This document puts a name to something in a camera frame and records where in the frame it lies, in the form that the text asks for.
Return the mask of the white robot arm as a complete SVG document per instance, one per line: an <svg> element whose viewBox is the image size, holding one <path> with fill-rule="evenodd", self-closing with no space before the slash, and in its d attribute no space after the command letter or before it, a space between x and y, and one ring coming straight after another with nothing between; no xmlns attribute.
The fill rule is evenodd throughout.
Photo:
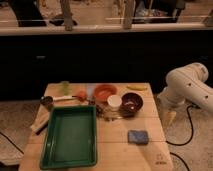
<svg viewBox="0 0 213 171"><path fill-rule="evenodd" d="M185 100L198 105L208 114L213 114L213 88L205 81L209 72L202 63L191 63L169 71L166 75L166 87L157 98L163 107L162 124L169 126L176 116L175 109L182 106Z"/></svg>

